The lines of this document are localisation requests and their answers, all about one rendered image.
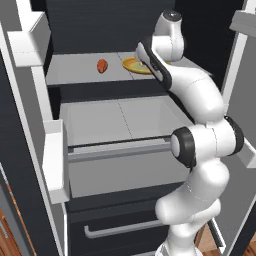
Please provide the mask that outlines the orange-red shrimp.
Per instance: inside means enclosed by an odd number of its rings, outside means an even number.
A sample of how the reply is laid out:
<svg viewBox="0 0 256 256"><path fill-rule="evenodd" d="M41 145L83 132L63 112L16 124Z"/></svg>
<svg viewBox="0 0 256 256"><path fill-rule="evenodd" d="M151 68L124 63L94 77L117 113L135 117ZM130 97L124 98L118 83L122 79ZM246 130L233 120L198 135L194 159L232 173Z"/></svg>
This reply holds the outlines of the orange-red shrimp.
<svg viewBox="0 0 256 256"><path fill-rule="evenodd" d="M100 59L97 63L97 70L100 74L103 74L108 68L108 62L105 59Z"/></svg>

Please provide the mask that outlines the grey fridge shelf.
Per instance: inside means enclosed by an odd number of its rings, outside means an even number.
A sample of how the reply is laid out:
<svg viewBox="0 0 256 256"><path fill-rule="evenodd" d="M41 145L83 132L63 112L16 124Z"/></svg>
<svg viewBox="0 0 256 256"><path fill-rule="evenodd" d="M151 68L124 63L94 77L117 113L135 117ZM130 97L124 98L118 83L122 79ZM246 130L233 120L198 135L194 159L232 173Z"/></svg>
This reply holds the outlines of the grey fridge shelf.
<svg viewBox="0 0 256 256"><path fill-rule="evenodd" d="M46 75L46 82L53 86L155 79L152 74L133 73L123 67L122 61L134 56L134 52L54 55ZM99 73L97 69L100 59L104 59L108 63L108 68L104 73Z"/></svg>

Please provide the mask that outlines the black fridge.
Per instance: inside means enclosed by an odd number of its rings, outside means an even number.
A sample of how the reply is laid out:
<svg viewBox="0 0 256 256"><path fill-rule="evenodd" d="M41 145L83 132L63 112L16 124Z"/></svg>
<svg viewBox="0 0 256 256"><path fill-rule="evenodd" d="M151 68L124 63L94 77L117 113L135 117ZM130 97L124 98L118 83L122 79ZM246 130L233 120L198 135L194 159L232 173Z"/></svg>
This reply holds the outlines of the black fridge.
<svg viewBox="0 0 256 256"><path fill-rule="evenodd" d="M204 24L206 12L202 0L30 1L31 8L34 11L42 11L46 14L51 31L49 49L44 64L45 80L54 55L110 52L135 53L138 43L153 35L160 14L165 10L174 10L182 16L181 32L184 38L183 57L181 60L176 61L174 65L177 67L198 68L205 71L212 78L223 98L221 86L209 71L213 63L213 58L207 55L207 47L210 40L205 34L207 30L207 26ZM53 86L48 85L46 82L46 86L54 120L62 119L60 117L60 108L66 103L168 96L190 120L188 125L182 127L190 127L195 124L195 121L178 97L166 91L156 78L151 80L78 83ZM227 114L225 102L224 109L225 115L232 118L241 128L234 118ZM229 181L219 197L221 202L220 213L204 224L213 228L220 244L222 256L226 248L226 242L217 223L217 218L223 209L222 196L231 179L231 167L225 162L225 159L236 154L225 156L221 159L221 162L229 170ZM1 173L0 184L6 193L10 205L6 214L5 229L13 233L20 248L21 255L25 256L28 252L28 246L23 242L18 221L18 212L14 209L15 201L11 198L12 192L9 190L9 185ZM70 199L63 203L67 215L68 256L68 213L65 204L72 198L80 198L72 196L70 179L69 191Z"/></svg>

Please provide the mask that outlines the fridge door with white lining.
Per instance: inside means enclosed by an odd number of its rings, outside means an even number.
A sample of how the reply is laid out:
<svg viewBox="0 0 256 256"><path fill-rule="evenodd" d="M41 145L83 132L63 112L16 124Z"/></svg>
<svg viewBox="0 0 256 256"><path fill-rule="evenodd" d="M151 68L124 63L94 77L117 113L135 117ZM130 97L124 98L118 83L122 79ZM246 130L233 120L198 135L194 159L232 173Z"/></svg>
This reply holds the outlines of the fridge door with white lining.
<svg viewBox="0 0 256 256"><path fill-rule="evenodd" d="M230 29L237 10L256 14L256 0L202 0L213 58L209 71L221 86L227 114L241 126L245 142L227 157L230 183L217 223L226 242L223 256L242 256L256 232L256 38Z"/></svg>
<svg viewBox="0 0 256 256"><path fill-rule="evenodd" d="M43 172L46 121L54 120L44 64L17 67L8 31L25 28L30 0L0 0L0 173L6 179L25 256L68 256L64 204L52 204Z"/></svg>

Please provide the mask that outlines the grey crisper drawer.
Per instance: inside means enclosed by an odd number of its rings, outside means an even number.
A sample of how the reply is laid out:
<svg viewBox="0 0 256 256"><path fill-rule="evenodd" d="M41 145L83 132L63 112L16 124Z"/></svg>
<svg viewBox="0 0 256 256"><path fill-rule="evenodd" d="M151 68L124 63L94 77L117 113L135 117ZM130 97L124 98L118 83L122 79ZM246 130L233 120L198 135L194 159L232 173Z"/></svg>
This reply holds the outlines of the grey crisper drawer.
<svg viewBox="0 0 256 256"><path fill-rule="evenodd" d="M170 135L190 120L168 96L66 103L73 197L182 182Z"/></svg>

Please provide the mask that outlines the pale green food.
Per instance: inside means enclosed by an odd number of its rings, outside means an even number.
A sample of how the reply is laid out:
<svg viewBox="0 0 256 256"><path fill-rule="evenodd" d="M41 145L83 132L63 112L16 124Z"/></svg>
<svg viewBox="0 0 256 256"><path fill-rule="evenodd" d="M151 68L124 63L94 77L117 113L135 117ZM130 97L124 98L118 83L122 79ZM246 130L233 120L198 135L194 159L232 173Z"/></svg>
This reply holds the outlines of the pale green food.
<svg viewBox="0 0 256 256"><path fill-rule="evenodd" d="M150 69L146 65L142 65L139 62L132 64L132 70L135 73L150 73Z"/></svg>

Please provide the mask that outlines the yellow plate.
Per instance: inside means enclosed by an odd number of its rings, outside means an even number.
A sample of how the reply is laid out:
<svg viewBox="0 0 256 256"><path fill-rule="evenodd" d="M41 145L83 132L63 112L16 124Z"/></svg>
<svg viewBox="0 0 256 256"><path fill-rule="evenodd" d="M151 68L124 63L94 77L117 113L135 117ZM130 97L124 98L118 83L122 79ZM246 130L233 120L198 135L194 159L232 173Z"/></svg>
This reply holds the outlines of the yellow plate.
<svg viewBox="0 0 256 256"><path fill-rule="evenodd" d="M123 61L122 61L122 66L132 72L132 73L135 73L133 70L132 70L132 64L135 63L135 62L139 62L140 64L142 65L146 65L145 63L143 63L142 61L137 61L136 58L134 56L131 56L131 57L128 57L128 58L125 58ZM143 74L143 75L151 75L152 72L150 70L150 73L136 73L136 74Z"/></svg>

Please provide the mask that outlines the white door bin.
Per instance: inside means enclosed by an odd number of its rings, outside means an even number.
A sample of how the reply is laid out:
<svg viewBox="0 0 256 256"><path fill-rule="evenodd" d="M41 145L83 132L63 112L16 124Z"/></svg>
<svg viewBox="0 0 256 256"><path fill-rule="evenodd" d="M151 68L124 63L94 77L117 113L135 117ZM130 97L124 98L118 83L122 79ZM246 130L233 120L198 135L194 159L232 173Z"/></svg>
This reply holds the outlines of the white door bin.
<svg viewBox="0 0 256 256"><path fill-rule="evenodd" d="M62 119L46 121L43 172L52 204L70 199L67 132Z"/></svg>
<svg viewBox="0 0 256 256"><path fill-rule="evenodd" d="M35 67L44 64L51 31L44 12L33 12L22 20L25 28L8 31L14 62L17 67Z"/></svg>
<svg viewBox="0 0 256 256"><path fill-rule="evenodd" d="M256 14L237 10L232 18L230 29L256 38Z"/></svg>

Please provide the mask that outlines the black freezer drawer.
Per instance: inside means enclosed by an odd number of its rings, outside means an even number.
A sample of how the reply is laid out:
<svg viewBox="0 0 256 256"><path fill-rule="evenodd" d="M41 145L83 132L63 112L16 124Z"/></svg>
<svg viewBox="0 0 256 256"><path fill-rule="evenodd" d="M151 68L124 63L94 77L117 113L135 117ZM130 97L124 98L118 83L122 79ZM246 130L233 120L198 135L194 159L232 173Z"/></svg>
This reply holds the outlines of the black freezer drawer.
<svg viewBox="0 0 256 256"><path fill-rule="evenodd" d="M134 256L155 251L168 226L146 227L121 234L107 229L156 221L156 201L182 183L72 198L68 213L69 256Z"/></svg>

